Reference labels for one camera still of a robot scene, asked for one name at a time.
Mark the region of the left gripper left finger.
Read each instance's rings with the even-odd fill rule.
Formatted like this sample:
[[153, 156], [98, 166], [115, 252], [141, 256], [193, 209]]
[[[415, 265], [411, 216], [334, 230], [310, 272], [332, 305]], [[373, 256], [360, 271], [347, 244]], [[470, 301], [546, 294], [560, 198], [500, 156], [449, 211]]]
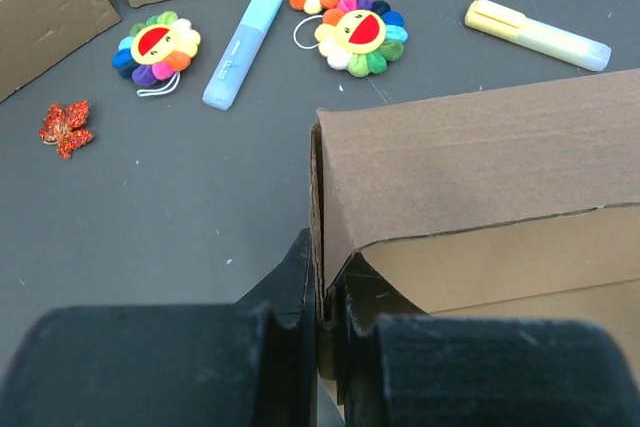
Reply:
[[1, 381], [5, 426], [313, 426], [315, 271], [301, 230], [231, 304], [40, 317]]

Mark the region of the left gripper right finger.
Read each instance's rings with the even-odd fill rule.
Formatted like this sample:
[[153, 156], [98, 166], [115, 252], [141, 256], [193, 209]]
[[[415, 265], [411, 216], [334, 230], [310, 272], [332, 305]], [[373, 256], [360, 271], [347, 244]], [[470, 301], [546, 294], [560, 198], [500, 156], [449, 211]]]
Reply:
[[580, 321], [435, 317], [372, 271], [335, 289], [350, 426], [635, 426], [621, 350]]

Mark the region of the brown cardboard box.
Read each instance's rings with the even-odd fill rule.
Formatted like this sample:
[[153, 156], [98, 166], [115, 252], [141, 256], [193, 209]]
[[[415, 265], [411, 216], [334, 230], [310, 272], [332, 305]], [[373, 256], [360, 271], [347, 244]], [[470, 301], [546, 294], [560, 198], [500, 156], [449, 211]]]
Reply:
[[372, 271], [435, 317], [603, 329], [639, 389], [639, 73], [351, 112], [311, 136], [319, 370], [335, 289]]

